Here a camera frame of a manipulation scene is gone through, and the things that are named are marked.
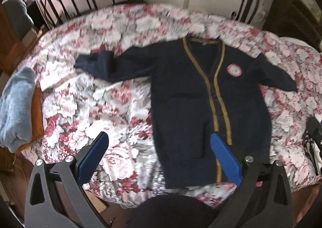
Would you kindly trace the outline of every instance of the cardigan sleeve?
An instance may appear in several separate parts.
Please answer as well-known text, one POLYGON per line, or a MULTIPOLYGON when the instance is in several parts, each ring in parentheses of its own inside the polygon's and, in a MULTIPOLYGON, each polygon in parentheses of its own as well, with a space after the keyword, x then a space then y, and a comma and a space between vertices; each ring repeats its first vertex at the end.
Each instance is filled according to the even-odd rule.
POLYGON ((159 43, 146 47, 131 47, 120 56, 114 57, 110 51, 100 51, 90 55, 79 55, 74 68, 83 69, 96 78, 109 82, 119 82, 150 74, 157 63, 159 43))
POLYGON ((297 92, 296 82, 283 69, 270 63, 265 55, 260 54, 253 64, 252 74, 255 83, 279 88, 287 92, 297 92))

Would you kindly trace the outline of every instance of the floral bedspread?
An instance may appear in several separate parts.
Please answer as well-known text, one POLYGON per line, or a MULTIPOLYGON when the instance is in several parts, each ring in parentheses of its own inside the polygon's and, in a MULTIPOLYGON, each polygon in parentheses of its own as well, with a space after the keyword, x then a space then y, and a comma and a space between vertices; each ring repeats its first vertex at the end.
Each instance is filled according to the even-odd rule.
POLYGON ((109 148, 84 189, 122 207, 135 207, 165 193, 193 196, 213 207, 223 202, 235 185, 165 189, 153 141, 148 78, 110 84, 73 69, 79 53, 107 49, 120 55, 131 46, 175 40, 187 33, 220 36, 252 57, 263 52, 295 79, 298 93, 261 86, 273 124, 271 160, 284 163, 293 191, 316 183, 319 177, 305 156, 302 137, 306 118, 322 114, 321 54, 243 23, 162 4, 108 7, 73 19, 40 39, 19 67, 33 67, 40 83, 52 80, 43 92, 45 135, 23 155, 33 163, 39 158, 59 162, 105 131, 109 148))

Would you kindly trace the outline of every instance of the orange cushion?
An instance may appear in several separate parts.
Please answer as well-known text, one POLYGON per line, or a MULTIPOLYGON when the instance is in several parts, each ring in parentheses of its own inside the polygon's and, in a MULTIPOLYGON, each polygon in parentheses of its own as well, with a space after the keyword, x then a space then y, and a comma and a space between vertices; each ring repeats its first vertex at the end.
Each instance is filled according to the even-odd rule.
POLYGON ((23 144, 20 146, 17 151, 26 149, 28 145, 44 134, 42 125, 41 94, 42 92, 40 87, 36 85, 31 102, 31 124, 33 126, 33 135, 31 137, 31 141, 28 144, 23 144))

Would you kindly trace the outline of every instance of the blue gripper pad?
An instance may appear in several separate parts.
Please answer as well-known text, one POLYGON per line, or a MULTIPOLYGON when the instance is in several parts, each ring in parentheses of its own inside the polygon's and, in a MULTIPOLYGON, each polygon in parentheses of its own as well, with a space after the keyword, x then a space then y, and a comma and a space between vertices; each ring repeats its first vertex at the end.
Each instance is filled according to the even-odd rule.
POLYGON ((240 164, 217 133, 213 133, 210 136, 210 147, 225 172, 228 181, 236 184, 238 187, 242 181, 240 164))
POLYGON ((84 156, 79 165, 77 165, 76 170, 77 183, 79 185, 88 183, 91 180, 93 173, 96 171, 97 165, 99 165, 99 162, 108 148, 108 143, 107 133, 101 132, 91 145, 84 146, 79 151, 77 156, 84 156))

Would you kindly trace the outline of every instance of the metal screw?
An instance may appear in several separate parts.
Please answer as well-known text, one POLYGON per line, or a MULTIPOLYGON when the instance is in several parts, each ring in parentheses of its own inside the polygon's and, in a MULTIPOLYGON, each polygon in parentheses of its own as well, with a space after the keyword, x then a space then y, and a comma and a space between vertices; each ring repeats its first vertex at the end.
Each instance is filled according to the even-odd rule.
POLYGON ((37 166, 42 165, 42 159, 38 159, 38 160, 36 161, 36 165, 37 165, 37 166))
POLYGON ((283 166, 283 163, 282 163, 280 160, 276 160, 276 161, 275 161, 275 164, 276 164, 277 166, 283 166))
POLYGON ((110 227, 112 227, 112 225, 113 225, 113 223, 114 223, 114 220, 115 220, 115 218, 116 218, 116 216, 108 223, 108 225, 110 226, 110 227))
POLYGON ((252 163, 252 162, 254 161, 254 158, 253 158, 253 157, 251 157, 250 155, 247 155, 247 156, 245 157, 245 161, 246 161, 246 162, 248 162, 248 163, 252 163))
POLYGON ((65 158, 65 161, 70 163, 74 160, 74 157, 72 155, 68 155, 66 158, 65 158))

